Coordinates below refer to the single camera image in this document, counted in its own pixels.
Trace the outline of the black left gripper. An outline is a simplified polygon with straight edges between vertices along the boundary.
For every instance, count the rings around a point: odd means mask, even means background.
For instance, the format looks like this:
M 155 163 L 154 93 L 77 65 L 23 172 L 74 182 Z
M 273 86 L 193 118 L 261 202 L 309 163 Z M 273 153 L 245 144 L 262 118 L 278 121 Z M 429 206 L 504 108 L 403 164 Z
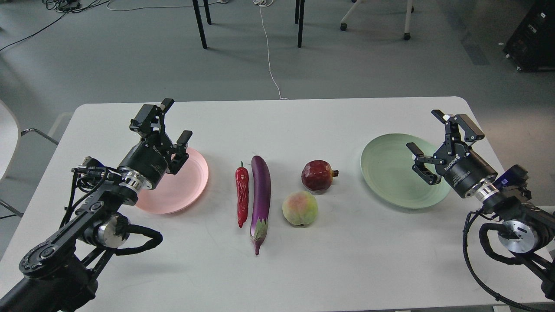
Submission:
M 131 119 L 129 129 L 143 139 L 118 166 L 122 175 L 120 185 L 132 190 L 153 190 L 165 174 L 177 174 L 188 160 L 191 130 L 183 130 L 174 144 L 166 134 L 161 134 L 165 133 L 165 115 L 174 103 L 174 99 L 165 98 L 159 105 L 144 104 Z

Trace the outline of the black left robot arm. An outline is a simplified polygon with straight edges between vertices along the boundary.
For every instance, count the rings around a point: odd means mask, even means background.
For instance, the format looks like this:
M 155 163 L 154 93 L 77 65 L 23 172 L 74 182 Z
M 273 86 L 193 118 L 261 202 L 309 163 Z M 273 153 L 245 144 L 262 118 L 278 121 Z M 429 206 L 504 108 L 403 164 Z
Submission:
M 175 175 L 188 160 L 192 131 L 173 143 L 164 118 L 174 104 L 145 104 L 131 119 L 141 137 L 117 168 L 88 157 L 72 169 L 72 193 L 59 229 L 22 257 L 24 275 L 1 299 L 3 312 L 74 312 L 95 298 L 98 276 L 111 257 L 132 255 L 161 244 L 161 233 L 131 224 L 119 213 L 134 205 L 141 190 L 153 190 L 165 174 Z

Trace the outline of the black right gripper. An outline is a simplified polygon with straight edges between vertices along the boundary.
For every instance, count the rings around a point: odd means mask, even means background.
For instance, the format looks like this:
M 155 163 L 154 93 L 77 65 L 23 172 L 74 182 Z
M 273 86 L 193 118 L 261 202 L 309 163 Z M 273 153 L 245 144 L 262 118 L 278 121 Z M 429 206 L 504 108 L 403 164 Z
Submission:
M 425 156 L 414 142 L 406 147 L 415 156 L 412 170 L 428 185 L 445 182 L 461 197 L 469 198 L 483 182 L 493 182 L 498 173 L 470 146 L 485 138 L 477 124 L 466 114 L 444 114 L 434 109 L 431 114 L 445 126 L 445 141 L 434 153 Z M 434 164 L 436 174 L 426 164 Z

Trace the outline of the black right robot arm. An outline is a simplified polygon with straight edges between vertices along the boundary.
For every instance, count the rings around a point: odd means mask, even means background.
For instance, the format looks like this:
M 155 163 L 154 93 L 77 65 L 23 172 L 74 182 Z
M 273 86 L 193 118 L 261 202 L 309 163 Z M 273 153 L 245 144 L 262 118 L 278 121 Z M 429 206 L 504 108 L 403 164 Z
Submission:
M 410 142 L 406 146 L 414 154 L 412 166 L 428 185 L 442 179 L 461 197 L 475 197 L 482 207 L 470 211 L 463 228 L 463 256 L 477 284 L 495 300 L 508 306 L 533 312 L 535 308 L 515 302 L 488 287 L 470 263 L 468 235 L 478 217 L 487 220 L 480 226 L 478 239 L 484 253 L 506 265 L 524 265 L 539 279 L 541 290 L 549 300 L 554 299 L 554 261 L 537 254 L 554 239 L 554 214 L 536 207 L 527 188 L 528 172 L 513 165 L 502 175 L 473 149 L 472 144 L 484 139 L 484 133 L 468 115 L 444 114 L 432 110 L 432 115 L 445 127 L 444 142 L 427 156 Z

